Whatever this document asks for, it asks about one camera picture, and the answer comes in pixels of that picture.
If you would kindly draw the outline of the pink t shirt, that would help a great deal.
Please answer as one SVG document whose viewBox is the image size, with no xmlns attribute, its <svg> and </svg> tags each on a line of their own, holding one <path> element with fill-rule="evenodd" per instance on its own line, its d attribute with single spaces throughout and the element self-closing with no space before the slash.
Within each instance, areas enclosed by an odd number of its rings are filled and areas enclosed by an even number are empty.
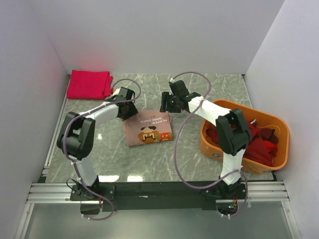
<svg viewBox="0 0 319 239">
<path fill-rule="evenodd" d="M 172 117 L 159 111 L 139 111 L 122 122 L 127 145 L 137 146 L 173 140 Z"/>
</svg>

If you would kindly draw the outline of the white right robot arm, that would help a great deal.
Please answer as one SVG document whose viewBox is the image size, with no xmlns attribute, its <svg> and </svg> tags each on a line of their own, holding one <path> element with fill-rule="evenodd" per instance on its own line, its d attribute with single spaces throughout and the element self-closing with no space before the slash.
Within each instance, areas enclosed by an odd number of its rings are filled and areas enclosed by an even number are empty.
<svg viewBox="0 0 319 239">
<path fill-rule="evenodd" d="M 222 171 L 219 179 L 214 183 L 207 186 L 192 185 L 182 177 L 178 166 L 175 165 L 177 175 L 186 186 L 192 189 L 208 190 L 217 186 L 221 197 L 231 198 L 240 188 L 242 160 L 252 138 L 243 112 L 240 109 L 230 110 L 218 106 L 196 92 L 190 93 L 182 80 L 170 79 L 169 86 L 171 92 L 162 93 L 160 111 L 189 113 L 179 127 L 175 139 L 179 139 L 188 120 L 198 115 L 216 127 L 218 144 L 223 152 Z"/>
</svg>

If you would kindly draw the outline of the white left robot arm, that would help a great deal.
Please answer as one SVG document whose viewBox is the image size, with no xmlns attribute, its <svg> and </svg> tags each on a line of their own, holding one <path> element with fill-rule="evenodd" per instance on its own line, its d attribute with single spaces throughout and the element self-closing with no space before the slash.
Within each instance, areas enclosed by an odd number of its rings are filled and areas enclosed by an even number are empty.
<svg viewBox="0 0 319 239">
<path fill-rule="evenodd" d="M 119 118 L 122 121 L 138 113 L 133 90 L 120 87 L 100 105 L 82 113 L 67 113 L 57 139 L 57 147 L 71 161 L 77 179 L 72 196 L 86 200 L 101 198 L 99 177 L 93 169 L 89 155 L 93 149 L 95 129 L 103 123 Z"/>
</svg>

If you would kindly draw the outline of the folded magenta t shirt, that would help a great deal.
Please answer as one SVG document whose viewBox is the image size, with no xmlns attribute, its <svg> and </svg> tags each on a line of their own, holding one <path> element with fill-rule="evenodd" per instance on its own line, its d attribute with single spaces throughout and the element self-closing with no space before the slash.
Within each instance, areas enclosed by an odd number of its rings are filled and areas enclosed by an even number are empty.
<svg viewBox="0 0 319 239">
<path fill-rule="evenodd" d="M 72 70 L 66 97 L 74 100 L 104 100 L 111 95 L 112 81 L 113 76 L 109 71 Z"/>
</svg>

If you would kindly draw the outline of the orange plastic bin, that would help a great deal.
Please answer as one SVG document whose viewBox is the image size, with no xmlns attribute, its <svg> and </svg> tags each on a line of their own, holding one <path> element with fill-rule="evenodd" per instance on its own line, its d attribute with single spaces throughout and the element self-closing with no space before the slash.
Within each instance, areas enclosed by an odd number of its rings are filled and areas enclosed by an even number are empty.
<svg viewBox="0 0 319 239">
<path fill-rule="evenodd" d="M 245 171 L 252 174 L 263 174 L 269 171 L 279 170 L 286 165 L 289 152 L 290 132 L 284 121 L 273 115 L 269 115 L 267 113 L 231 101 L 215 100 L 214 103 L 231 110 L 240 109 L 243 112 L 246 121 L 256 120 L 258 127 L 269 127 L 271 129 L 275 129 L 275 135 L 278 137 L 279 143 L 277 156 L 273 159 L 273 167 L 243 158 L 242 165 Z"/>
</svg>

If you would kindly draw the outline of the black base beam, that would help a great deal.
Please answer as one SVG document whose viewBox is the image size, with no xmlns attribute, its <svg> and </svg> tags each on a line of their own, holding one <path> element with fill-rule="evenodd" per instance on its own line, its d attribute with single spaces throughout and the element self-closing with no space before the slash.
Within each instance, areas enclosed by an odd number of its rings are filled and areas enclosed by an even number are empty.
<svg viewBox="0 0 319 239">
<path fill-rule="evenodd" d="M 241 184 L 227 191 L 220 183 L 209 189 L 192 189 L 182 182 L 100 183 L 99 193 L 115 210 L 202 209 L 216 210 L 218 200 L 245 199 L 248 189 Z"/>
</svg>

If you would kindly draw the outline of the dark red t shirt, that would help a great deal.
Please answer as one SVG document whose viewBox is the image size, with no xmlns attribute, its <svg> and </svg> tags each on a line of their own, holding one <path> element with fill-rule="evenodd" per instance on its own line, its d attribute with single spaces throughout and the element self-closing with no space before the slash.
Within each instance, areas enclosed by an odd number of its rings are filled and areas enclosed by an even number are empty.
<svg viewBox="0 0 319 239">
<path fill-rule="evenodd" d="M 269 127 L 258 127 L 257 121 L 250 120 L 247 121 L 247 125 L 250 130 L 250 134 L 252 136 L 251 141 L 249 142 L 248 148 L 244 153 L 244 158 L 252 160 L 254 162 L 273 167 L 273 159 L 276 157 L 270 157 L 268 152 L 265 149 L 264 140 L 270 141 L 276 146 L 278 146 L 279 139 L 275 135 L 275 129 L 271 129 Z M 218 147 L 218 136 L 216 126 L 209 122 L 204 123 L 204 130 L 202 132 L 205 133 L 206 141 L 210 144 L 213 143 Z"/>
</svg>

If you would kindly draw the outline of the bright red t shirt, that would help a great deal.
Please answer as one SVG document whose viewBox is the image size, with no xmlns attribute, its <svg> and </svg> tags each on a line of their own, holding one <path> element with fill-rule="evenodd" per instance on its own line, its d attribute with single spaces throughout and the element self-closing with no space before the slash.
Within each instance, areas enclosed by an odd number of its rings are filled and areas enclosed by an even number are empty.
<svg viewBox="0 0 319 239">
<path fill-rule="evenodd" d="M 270 157 L 275 157 L 277 155 L 277 146 L 270 141 L 264 140 L 264 146 Z"/>
</svg>

